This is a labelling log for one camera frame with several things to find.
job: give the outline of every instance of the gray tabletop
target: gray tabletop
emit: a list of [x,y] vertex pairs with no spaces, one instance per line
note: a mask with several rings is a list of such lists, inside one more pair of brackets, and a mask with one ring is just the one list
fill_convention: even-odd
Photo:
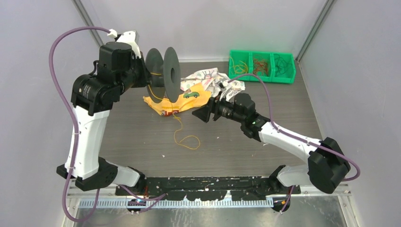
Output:
[[[181,63],[182,76],[218,67],[227,72],[227,62]],[[297,68],[295,82],[267,84],[274,120],[281,126],[312,138],[320,138],[316,118]],[[246,82],[245,92],[256,103],[256,110],[269,117],[267,97],[258,82]],[[247,176],[269,175],[279,165],[300,165],[302,161],[271,144],[247,138],[240,124],[220,118],[204,123],[191,114],[179,113],[183,130],[177,140],[195,135],[197,150],[178,146],[173,133],[180,124],[173,117],[162,117],[144,101],[145,88],[130,89],[114,104],[107,121],[100,156],[122,166],[134,167],[147,176]],[[183,142],[197,146],[196,139]]]

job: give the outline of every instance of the white cloth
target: white cloth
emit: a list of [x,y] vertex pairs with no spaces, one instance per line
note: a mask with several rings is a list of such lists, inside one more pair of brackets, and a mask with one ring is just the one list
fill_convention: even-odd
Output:
[[[224,87],[228,85],[230,78],[225,73],[220,73],[217,68],[208,70],[199,70],[193,74],[181,79],[181,90],[187,91],[193,85],[201,83],[205,91],[210,91],[212,97],[216,97],[220,92],[219,83],[223,83]],[[230,83],[232,87],[229,89],[226,100],[230,100],[236,94],[245,90],[245,83],[243,81],[234,80]]]

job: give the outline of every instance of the green storage tray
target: green storage tray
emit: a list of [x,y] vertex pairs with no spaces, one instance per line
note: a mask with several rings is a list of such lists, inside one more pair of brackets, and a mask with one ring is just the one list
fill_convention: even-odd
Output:
[[[249,51],[230,51],[230,59],[228,61],[228,77],[234,78],[244,73],[249,73]],[[249,76],[241,77],[238,80],[249,81]]]
[[275,74],[271,78],[273,83],[292,84],[295,79],[296,69],[294,57],[291,53],[271,53],[274,60]]
[[[255,74],[259,76],[263,82],[271,82],[272,76],[274,75],[274,68],[271,67],[271,63],[273,62],[271,58],[271,54],[268,52],[250,52],[250,65],[251,69],[249,73]],[[255,64],[256,62],[263,62],[267,64],[267,73],[260,69],[257,70],[258,66]],[[259,81],[257,78],[253,76],[249,76],[249,81]]]
[[[291,53],[278,52],[231,50],[228,64],[228,77],[232,79],[238,75],[244,74],[244,69],[246,69],[246,67],[248,69],[246,73],[254,73],[254,69],[257,68],[257,65],[254,65],[254,61],[266,62],[267,64],[267,74],[263,70],[256,70],[255,72],[262,81],[287,84],[294,82],[296,69],[293,55]],[[245,76],[239,80],[258,81],[258,79],[252,76]]]

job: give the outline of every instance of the white wall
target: white wall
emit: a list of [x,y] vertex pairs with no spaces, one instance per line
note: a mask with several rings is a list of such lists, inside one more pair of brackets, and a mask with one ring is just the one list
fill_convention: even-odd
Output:
[[[64,180],[56,166],[67,158],[72,123],[48,56],[59,35],[84,24],[66,0],[1,1],[0,21],[0,226],[61,226]],[[97,58],[87,31],[59,44],[56,75],[68,99],[75,78]]]
[[136,29],[144,54],[228,59],[231,49],[299,53],[326,0],[86,0],[95,25]]
[[302,59],[321,131],[361,167],[364,226],[401,223],[401,1],[339,0]]

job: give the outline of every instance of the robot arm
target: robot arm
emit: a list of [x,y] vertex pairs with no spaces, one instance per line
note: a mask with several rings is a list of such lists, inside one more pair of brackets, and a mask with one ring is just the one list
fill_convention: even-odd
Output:
[[[115,36],[116,42],[109,42],[99,49],[97,75],[86,74],[78,77],[73,85],[71,101],[79,124],[79,142],[72,176],[76,186],[83,191],[124,184],[135,186],[144,175],[129,167],[119,166],[99,157],[100,146],[113,103],[131,87],[145,87],[149,84],[150,73],[136,41],[135,31]],[[67,162],[57,167],[57,173],[67,177],[73,151],[72,135]]]
[[277,178],[283,186],[312,184],[322,192],[333,193],[349,172],[350,165],[347,161],[309,145],[309,143],[319,144],[343,154],[335,140],[326,138],[321,141],[309,138],[275,124],[282,131],[290,132],[290,134],[306,140],[307,143],[289,137],[279,132],[269,118],[256,112],[255,102],[248,94],[236,95],[234,103],[231,103],[222,97],[222,93],[215,98],[210,98],[204,107],[193,111],[192,114],[204,122],[209,121],[211,113],[214,113],[214,121],[223,116],[239,122],[241,123],[241,130],[247,137],[259,142],[273,144],[303,160],[305,165],[279,166],[271,175],[271,177]]

